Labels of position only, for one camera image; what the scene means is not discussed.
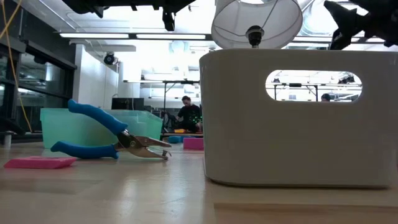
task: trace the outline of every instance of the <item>yellow wire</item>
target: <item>yellow wire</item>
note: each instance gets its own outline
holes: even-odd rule
[[[9,55],[10,55],[11,68],[12,68],[12,75],[14,76],[15,86],[16,86],[17,90],[18,90],[18,79],[17,79],[17,75],[16,75],[16,71],[15,71],[14,61],[13,61],[13,59],[12,59],[12,50],[11,50],[10,38],[9,38],[9,34],[8,34],[8,27],[10,26],[10,24],[11,24],[11,22],[12,22],[14,16],[17,14],[17,11],[18,11],[19,7],[21,6],[21,3],[22,3],[22,0],[19,0],[19,3],[18,3],[18,5],[17,5],[15,11],[12,13],[12,15],[11,15],[11,17],[10,17],[10,20],[7,22],[7,18],[6,18],[6,4],[5,4],[4,1],[2,2],[2,14],[3,14],[3,19],[4,19],[5,28],[4,28],[4,30],[1,32],[1,35],[0,35],[0,39],[2,38],[2,36],[4,35],[4,33],[6,34],[6,37],[7,37],[8,53],[9,53]],[[26,111],[25,111],[25,108],[24,108],[24,104],[22,103],[22,98],[21,98],[21,95],[19,94],[19,91],[18,91],[18,98],[19,98],[19,101],[20,101],[20,103],[21,103],[21,108],[22,108],[22,112],[24,113],[24,117],[25,117],[26,123],[27,123],[27,125],[28,125],[28,127],[29,127],[29,131],[30,131],[31,133],[33,133],[32,127],[30,126],[29,119],[27,118]]]

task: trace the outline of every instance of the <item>lamp shade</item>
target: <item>lamp shade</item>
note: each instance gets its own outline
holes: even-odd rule
[[[297,0],[217,0],[211,36],[224,49],[251,48],[246,32],[259,26],[264,35],[258,47],[279,49],[293,40],[302,22]]]

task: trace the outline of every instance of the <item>pliers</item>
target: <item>pliers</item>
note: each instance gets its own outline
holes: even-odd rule
[[[109,146],[87,147],[59,141],[51,147],[52,152],[63,152],[69,156],[80,159],[99,159],[102,157],[117,159],[119,158],[119,151],[128,151],[138,157],[161,158],[165,160],[168,159],[167,154],[171,156],[169,151],[163,150],[162,155],[160,155],[147,148],[149,146],[171,147],[170,144],[152,138],[130,134],[126,129],[128,126],[126,123],[117,120],[114,116],[100,108],[79,104],[74,100],[69,100],[68,109],[72,113],[84,114],[95,119],[116,135],[118,137],[118,142]]]

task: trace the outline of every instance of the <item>person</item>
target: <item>person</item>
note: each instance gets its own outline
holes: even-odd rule
[[[322,102],[330,102],[330,100],[331,100],[331,96],[329,94],[327,94],[327,93],[325,93],[325,94],[323,94],[321,96],[321,101]]]
[[[183,118],[180,127],[192,132],[201,132],[201,113],[199,106],[191,103],[191,98],[188,96],[182,98],[182,103],[184,106],[177,115],[177,120]]]

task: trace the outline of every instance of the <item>pink eraser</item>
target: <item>pink eraser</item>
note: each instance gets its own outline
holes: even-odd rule
[[[60,169],[70,166],[76,161],[74,157],[42,157],[30,156],[25,158],[11,159],[4,168],[22,169]]]
[[[204,150],[203,138],[184,138],[184,149]]]

